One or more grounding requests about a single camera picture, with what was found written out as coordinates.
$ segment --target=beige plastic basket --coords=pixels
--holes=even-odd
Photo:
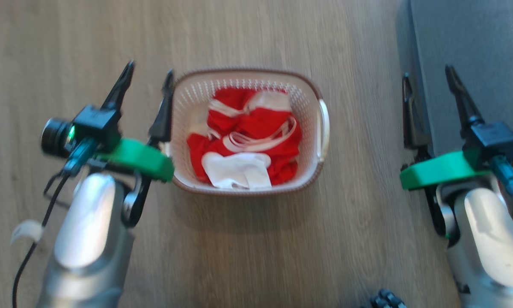
[[[218,189],[198,181],[186,143],[192,123],[207,118],[209,100],[217,89],[227,86],[251,89],[282,89],[289,93],[294,116],[302,128],[302,141],[295,177],[271,189]],[[299,191],[321,172],[329,147],[329,113],[319,89],[307,78],[285,71],[252,68],[197,71],[176,82],[172,103],[172,140],[167,149],[175,164],[173,182],[192,193],[210,195],[272,195]]]

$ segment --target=red and white garment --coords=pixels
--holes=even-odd
[[[200,181],[253,189],[294,177],[301,139],[287,93],[225,88],[210,101],[207,123],[192,125],[187,143]]]

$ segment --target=camera lens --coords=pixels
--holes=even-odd
[[[43,128],[41,147],[45,154],[67,158],[70,153],[64,148],[72,123],[51,118]]]

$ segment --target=basket handle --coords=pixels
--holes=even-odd
[[[329,139],[330,139],[330,121],[329,121],[329,110],[327,109],[323,99],[319,100],[319,113],[317,113],[317,122],[319,123],[317,129],[317,135],[319,140],[319,146],[321,148],[317,151],[317,158],[319,163],[323,163],[326,158],[326,154],[329,151]]]

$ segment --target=green bracket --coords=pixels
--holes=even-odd
[[[164,182],[172,181],[175,173],[171,158],[136,139],[123,138],[110,154],[97,154],[96,158]]]
[[[403,189],[422,189],[431,185],[438,185],[488,174],[490,171],[475,171],[466,161],[462,151],[451,152],[413,164],[401,171],[399,178]]]

